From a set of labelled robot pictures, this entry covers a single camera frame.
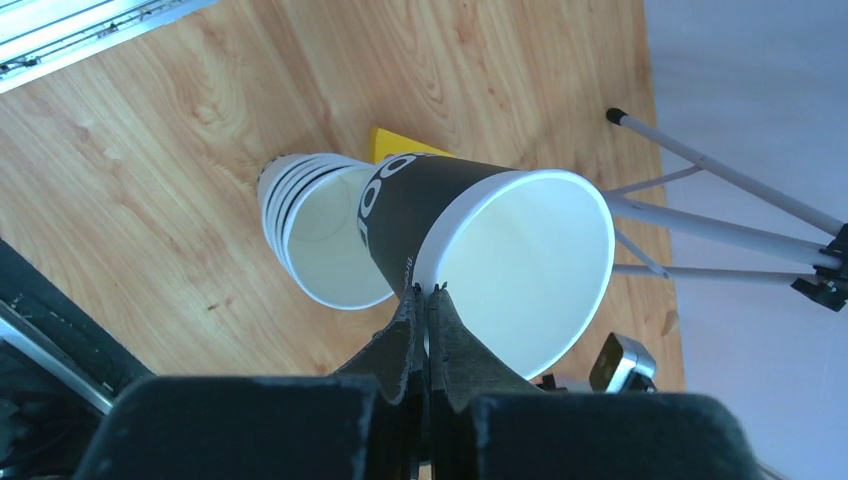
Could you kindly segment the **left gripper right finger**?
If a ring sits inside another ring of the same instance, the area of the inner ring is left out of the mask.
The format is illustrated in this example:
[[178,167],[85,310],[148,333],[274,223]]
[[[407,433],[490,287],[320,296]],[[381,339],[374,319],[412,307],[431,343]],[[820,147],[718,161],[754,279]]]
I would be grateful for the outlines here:
[[432,388],[451,411],[482,395],[530,392],[530,383],[465,326],[445,284],[428,297],[427,327]]

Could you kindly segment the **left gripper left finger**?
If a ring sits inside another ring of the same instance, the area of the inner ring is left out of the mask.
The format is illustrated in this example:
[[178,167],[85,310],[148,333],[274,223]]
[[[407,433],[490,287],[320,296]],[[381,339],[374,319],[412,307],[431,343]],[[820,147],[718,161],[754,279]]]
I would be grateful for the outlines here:
[[386,327],[333,375],[373,378],[382,397],[389,404],[399,405],[410,391],[413,373],[423,369],[423,307],[421,287],[407,287]]

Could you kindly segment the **black paper coffee cup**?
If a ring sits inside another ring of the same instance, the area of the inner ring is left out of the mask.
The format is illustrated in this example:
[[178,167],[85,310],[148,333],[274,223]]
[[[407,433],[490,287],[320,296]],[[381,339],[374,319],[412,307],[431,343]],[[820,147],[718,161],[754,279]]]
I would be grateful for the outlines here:
[[570,171],[399,154],[362,182],[356,214],[396,294],[445,288],[463,325],[528,379],[577,342],[612,274],[610,210]]

